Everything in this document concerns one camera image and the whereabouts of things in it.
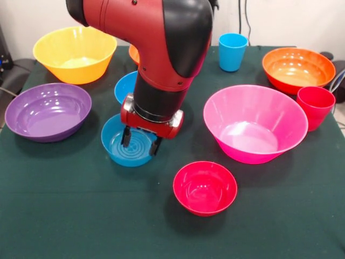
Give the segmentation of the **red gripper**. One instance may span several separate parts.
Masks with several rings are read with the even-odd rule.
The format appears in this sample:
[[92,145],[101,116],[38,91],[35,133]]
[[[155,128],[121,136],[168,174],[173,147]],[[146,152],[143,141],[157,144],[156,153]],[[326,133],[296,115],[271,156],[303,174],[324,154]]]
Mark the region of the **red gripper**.
[[140,128],[157,135],[156,140],[151,143],[149,150],[150,156],[155,156],[157,154],[162,142],[162,138],[172,139],[177,136],[182,127],[184,119],[183,111],[178,110],[167,122],[153,122],[147,120],[134,110],[134,96],[132,93],[127,94],[125,100],[123,101],[120,116],[121,122],[126,125],[121,139],[121,145],[123,147],[128,147],[130,144],[130,139],[132,136],[130,127]]

